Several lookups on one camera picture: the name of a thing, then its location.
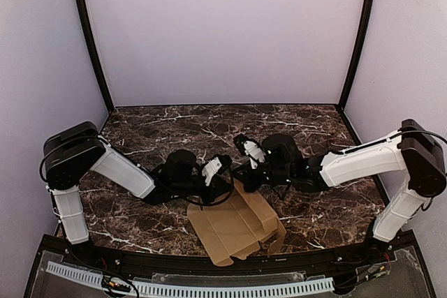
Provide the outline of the brown cardboard box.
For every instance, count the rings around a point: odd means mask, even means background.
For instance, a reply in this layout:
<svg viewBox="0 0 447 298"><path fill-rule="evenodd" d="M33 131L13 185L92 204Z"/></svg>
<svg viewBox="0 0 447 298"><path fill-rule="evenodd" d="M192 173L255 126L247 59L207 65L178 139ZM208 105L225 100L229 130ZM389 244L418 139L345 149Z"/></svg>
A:
<svg viewBox="0 0 447 298"><path fill-rule="evenodd" d="M245 260L261 249L270 238L267 255L278 253L286 229L276 211L258 192L247 193L235 180L231 197L215 207L190 204L187 216L212 263L218 267L233 264L233 258Z"/></svg>

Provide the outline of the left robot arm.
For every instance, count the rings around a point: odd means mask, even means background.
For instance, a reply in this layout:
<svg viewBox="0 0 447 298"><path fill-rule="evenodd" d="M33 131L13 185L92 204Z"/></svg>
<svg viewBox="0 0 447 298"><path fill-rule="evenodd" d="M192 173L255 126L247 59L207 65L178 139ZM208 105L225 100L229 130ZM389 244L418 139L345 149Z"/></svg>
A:
<svg viewBox="0 0 447 298"><path fill-rule="evenodd" d="M179 149L166 161L147 170L132 161L85 121L48 138L43 145L39 174L51 194L56 216L72 245L89 241L79 184L95 172L149 205L177 198L198 207L214 207L227 201L235 189L232 160L216 155L199 165L196 155Z"/></svg>

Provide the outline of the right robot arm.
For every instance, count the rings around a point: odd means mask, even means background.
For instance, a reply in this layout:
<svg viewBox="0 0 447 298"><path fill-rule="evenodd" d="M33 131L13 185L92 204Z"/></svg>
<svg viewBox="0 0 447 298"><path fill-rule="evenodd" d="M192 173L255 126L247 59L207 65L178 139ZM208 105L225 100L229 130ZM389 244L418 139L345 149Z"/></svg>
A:
<svg viewBox="0 0 447 298"><path fill-rule="evenodd" d="M290 135L275 133L257 142L239 134L234 145L249 162L235 173L246 192L268 185L319 193L354 179L403 171L406 176L402 186L374 219L369 234L373 241L388 243L427 201L445 191L440 139L440 135L407 119L398 130L375 141L305 158Z"/></svg>

